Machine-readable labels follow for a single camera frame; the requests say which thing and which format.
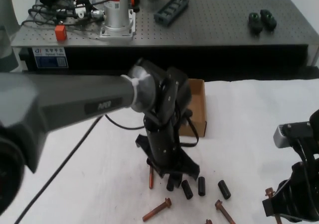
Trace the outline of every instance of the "sticker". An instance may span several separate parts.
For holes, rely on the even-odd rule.
[[[104,6],[110,9],[120,9],[120,0],[107,1]]]
[[[38,68],[68,68],[63,47],[34,47],[33,54]]]

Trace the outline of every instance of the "gray robot arm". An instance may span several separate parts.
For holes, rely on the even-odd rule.
[[[0,214],[14,199],[24,166],[35,172],[50,131],[125,107],[151,110],[154,79],[0,73]]]

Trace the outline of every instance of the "logo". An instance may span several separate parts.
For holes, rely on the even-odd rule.
[[[112,104],[111,101],[105,101],[103,103],[99,103],[98,110],[101,111],[101,110],[107,109],[107,108],[111,107],[111,104]]]

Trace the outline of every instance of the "orange block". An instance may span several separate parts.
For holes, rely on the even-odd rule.
[[[67,35],[66,35],[65,25],[57,25],[54,31],[55,31],[56,40],[58,41],[66,40]]]

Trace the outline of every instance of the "blue label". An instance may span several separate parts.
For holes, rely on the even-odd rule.
[[[38,68],[68,68],[66,57],[64,56],[36,56],[35,59]]]

